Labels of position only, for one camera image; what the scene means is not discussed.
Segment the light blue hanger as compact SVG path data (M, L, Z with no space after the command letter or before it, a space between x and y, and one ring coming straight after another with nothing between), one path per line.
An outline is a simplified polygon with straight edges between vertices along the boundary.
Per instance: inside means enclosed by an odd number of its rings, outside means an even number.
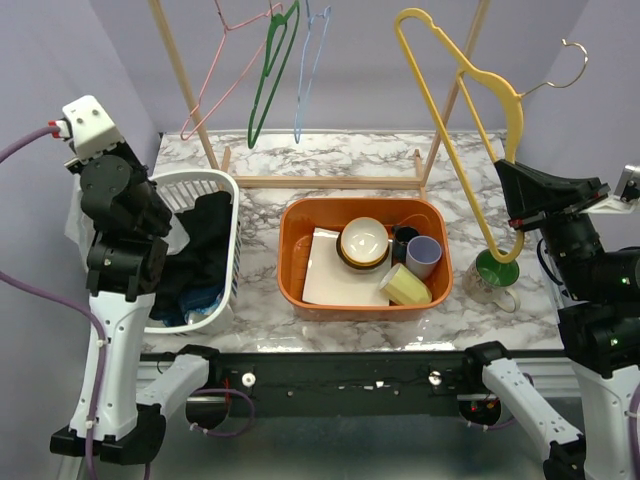
M293 124L293 136L296 144L299 144L302 140L306 114L311 100L312 87L326 42L332 15L332 7L330 5L325 5L322 9L318 10L312 7L309 0L306 0L304 7L306 14L306 36L301 53L296 111Z

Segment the green hanger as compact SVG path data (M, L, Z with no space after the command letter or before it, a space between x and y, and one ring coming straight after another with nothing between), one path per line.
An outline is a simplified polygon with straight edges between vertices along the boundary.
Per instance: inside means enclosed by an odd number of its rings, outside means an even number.
M247 127L247 147L253 149L267 119L298 33L299 1L272 16L266 35L263 64Z

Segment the black garment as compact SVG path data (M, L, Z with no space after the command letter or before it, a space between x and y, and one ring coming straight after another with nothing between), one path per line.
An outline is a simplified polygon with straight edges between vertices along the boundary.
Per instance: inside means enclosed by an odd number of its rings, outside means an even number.
M231 195L219 191L200 196L192 209L176 216L190 241L179 254L166 258L150 313L151 319L162 323L183 291L216 285L225 288Z

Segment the dark blue denim skirt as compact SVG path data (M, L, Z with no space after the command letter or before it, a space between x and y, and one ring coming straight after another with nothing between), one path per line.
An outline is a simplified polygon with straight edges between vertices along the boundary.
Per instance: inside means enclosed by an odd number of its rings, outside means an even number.
M223 294L222 285L183 291L163 320L164 325L174 327L197 322L197 315L207 316L219 306Z

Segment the pink wire hanger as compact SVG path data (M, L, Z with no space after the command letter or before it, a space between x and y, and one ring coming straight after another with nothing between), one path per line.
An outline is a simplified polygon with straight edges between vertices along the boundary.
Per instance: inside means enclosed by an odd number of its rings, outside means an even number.
M182 140L191 139L197 129L204 127L233 92L244 81L246 76L256 67L266 47L266 40L258 42L247 34L256 33L259 27L267 27L270 21L284 12L280 1L269 1L262 11L254 7L249 13L236 18L226 15L223 1L213 2L221 33L217 42L206 41L212 52L211 64L208 67L199 89L195 105L189 108L181 130Z

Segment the grey white garment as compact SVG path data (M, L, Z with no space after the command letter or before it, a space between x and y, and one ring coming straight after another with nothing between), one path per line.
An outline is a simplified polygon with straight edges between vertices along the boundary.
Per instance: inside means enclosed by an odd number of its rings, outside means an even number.
M81 266L87 273L86 259L95 236L95 230L93 221L81 210L81 195L80 177L75 176L64 233L69 240L77 245ZM168 244L169 255L179 254L188 245L190 236L176 215L172 216L169 234L163 240Z

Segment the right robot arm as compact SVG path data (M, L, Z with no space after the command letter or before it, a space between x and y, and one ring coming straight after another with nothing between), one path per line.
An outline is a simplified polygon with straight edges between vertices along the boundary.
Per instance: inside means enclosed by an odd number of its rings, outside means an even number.
M639 476L639 251L607 252L590 216L639 206L639 169L626 166L615 194L597 178L569 179L500 160L510 225L539 230L574 305L558 312L565 355L578 381L578 430L530 384L508 350L487 342L465 351L460 379L488 389L536 446L548 479Z

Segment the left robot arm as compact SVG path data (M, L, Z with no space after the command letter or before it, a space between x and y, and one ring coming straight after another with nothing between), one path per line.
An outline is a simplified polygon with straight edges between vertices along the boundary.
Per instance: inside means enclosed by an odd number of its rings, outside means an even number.
M143 390L137 373L146 322L167 255L172 213L127 145L78 154L81 210L95 235L86 259L92 322L81 394L68 426L54 433L55 454L121 466L149 466L168 419L190 394L214 393L218 353L189 345Z

